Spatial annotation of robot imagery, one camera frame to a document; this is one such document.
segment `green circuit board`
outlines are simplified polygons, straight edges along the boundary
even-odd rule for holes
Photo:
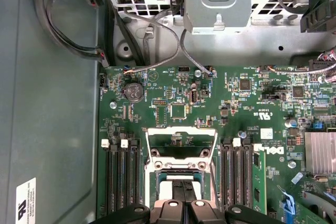
[[[194,67],[158,67],[131,74],[124,74],[123,67],[110,67],[101,73],[97,216],[133,202],[149,200],[152,207],[158,197],[156,180],[165,175],[151,174],[150,199],[145,199],[144,165],[149,155],[145,132],[192,126],[218,133],[213,164],[221,210],[242,204],[286,223],[305,223],[301,213],[317,220],[300,205],[302,191],[331,191],[336,176],[319,182],[306,171],[304,139],[305,132],[330,132],[336,127],[336,85],[325,83],[323,74],[279,74],[258,67],[209,69],[211,76],[199,76]],[[123,138],[129,145],[121,151]],[[234,138],[241,138],[241,147],[232,146]],[[108,142],[105,148],[103,141]],[[181,132],[156,135],[151,147],[162,155],[185,158],[210,150],[212,142],[210,136]],[[194,177],[201,180],[202,197],[211,200],[210,175],[199,172]],[[286,219],[281,190],[297,202],[293,221]]]

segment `ul certification label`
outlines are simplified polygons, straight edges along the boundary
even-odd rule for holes
[[[35,224],[36,178],[16,187],[15,224]]]

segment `silver heatsink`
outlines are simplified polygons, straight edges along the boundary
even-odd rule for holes
[[[306,168],[314,175],[336,173],[336,132],[306,132]]]

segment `motherboard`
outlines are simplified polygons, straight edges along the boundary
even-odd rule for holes
[[[135,202],[153,208],[189,181],[221,211],[334,223],[336,84],[322,73],[207,69],[100,74],[98,217]]]

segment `white label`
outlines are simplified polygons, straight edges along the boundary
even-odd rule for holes
[[[260,129],[260,139],[273,139],[273,128]]]
[[[16,187],[15,224],[35,224],[36,178]]]

